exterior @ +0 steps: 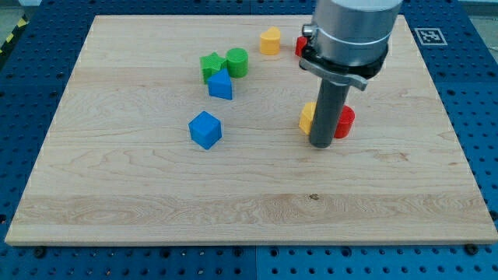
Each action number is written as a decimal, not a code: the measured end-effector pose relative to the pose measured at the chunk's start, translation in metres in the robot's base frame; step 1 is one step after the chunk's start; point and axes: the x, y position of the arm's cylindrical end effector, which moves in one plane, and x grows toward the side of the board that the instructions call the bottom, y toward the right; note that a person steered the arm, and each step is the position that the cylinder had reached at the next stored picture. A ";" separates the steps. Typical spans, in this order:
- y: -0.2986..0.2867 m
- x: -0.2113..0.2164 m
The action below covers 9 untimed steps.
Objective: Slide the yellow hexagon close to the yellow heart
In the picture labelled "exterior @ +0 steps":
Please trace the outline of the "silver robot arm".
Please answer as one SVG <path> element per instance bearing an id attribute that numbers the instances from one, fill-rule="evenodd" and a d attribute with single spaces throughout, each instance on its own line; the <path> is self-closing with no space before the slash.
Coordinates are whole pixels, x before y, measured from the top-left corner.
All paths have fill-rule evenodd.
<path id="1" fill-rule="evenodd" d="M 402 0 L 318 0 L 302 27 L 300 67 L 363 91 L 382 67 Z"/>

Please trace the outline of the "red block behind arm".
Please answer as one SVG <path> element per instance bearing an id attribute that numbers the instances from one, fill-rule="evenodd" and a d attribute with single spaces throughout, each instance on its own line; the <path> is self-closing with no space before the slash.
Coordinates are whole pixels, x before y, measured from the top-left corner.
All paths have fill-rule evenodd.
<path id="1" fill-rule="evenodd" d="M 298 57 L 302 56 L 304 47 L 307 45 L 308 39 L 306 37 L 298 37 L 296 39 L 295 45 L 295 55 Z"/>

